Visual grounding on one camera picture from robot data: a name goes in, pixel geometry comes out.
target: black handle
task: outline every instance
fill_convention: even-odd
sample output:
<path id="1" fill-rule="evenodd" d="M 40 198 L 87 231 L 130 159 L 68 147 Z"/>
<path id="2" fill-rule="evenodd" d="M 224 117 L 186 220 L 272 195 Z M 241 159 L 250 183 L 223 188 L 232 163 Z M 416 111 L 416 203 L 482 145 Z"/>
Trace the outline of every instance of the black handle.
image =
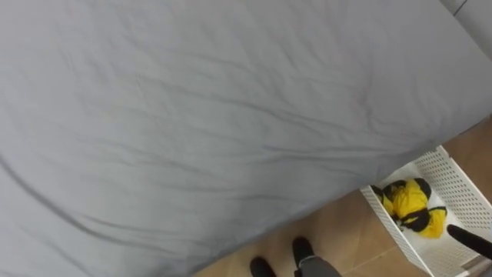
<path id="1" fill-rule="evenodd" d="M 447 226 L 447 232 L 451 237 L 453 237 L 453 239 L 461 242 L 469 249 L 472 249 L 478 254 L 492 260 L 492 242 L 489 242 L 474 233 L 468 232 L 461 227 L 451 224 Z"/>

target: yellow plush toy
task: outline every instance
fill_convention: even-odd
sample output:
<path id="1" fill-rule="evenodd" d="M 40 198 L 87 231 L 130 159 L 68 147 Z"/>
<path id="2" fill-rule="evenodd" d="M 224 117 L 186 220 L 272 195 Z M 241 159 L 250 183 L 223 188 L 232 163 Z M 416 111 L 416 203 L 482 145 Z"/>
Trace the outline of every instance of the yellow plush toy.
<path id="1" fill-rule="evenodd" d="M 447 210 L 445 207 L 427 209 L 431 193 L 431 187 L 422 178 L 400 180 L 386 186 L 380 200 L 388 214 L 403 227 L 423 237 L 437 239 L 444 231 Z"/>

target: wooden floor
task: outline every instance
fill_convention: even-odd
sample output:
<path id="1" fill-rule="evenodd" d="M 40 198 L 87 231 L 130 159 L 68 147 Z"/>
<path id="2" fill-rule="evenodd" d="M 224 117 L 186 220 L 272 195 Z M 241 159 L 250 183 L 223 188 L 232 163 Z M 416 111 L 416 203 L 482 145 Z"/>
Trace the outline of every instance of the wooden floor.
<path id="1" fill-rule="evenodd" d="M 492 120 L 454 138 L 445 147 L 492 200 Z M 426 276 L 405 259 L 362 194 L 352 192 L 306 219 L 223 258 L 196 277 L 249 277 L 248 264 L 256 255 L 265 257 L 279 277 L 291 277 L 291 241 L 297 235 L 309 238 L 315 252 L 343 276 Z"/>

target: floor tile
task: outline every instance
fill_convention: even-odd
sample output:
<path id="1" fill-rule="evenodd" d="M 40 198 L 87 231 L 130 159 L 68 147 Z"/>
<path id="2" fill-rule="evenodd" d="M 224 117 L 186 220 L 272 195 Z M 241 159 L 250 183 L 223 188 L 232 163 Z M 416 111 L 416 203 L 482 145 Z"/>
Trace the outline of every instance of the floor tile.
<path id="1" fill-rule="evenodd" d="M 326 205 L 320 217 L 315 248 L 340 272 L 395 246 L 359 191 Z"/>
<path id="2" fill-rule="evenodd" d="M 394 248 L 345 274 L 344 277 L 424 277 L 426 273 L 410 264 L 400 249 Z"/>

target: black shoe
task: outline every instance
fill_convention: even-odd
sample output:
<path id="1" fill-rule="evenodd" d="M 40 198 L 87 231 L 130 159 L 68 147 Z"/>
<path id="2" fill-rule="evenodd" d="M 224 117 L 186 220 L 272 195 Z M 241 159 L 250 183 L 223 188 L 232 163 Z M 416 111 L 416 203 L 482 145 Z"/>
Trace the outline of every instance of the black shoe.
<path id="1" fill-rule="evenodd" d="M 277 277 L 272 267 L 262 257 L 251 260 L 249 269 L 253 277 Z"/>
<path id="2" fill-rule="evenodd" d="M 308 239 L 304 237 L 297 237 L 292 242 L 292 252 L 294 253 L 295 265 L 299 268 L 301 261 L 307 257 L 314 256 L 313 247 Z"/>

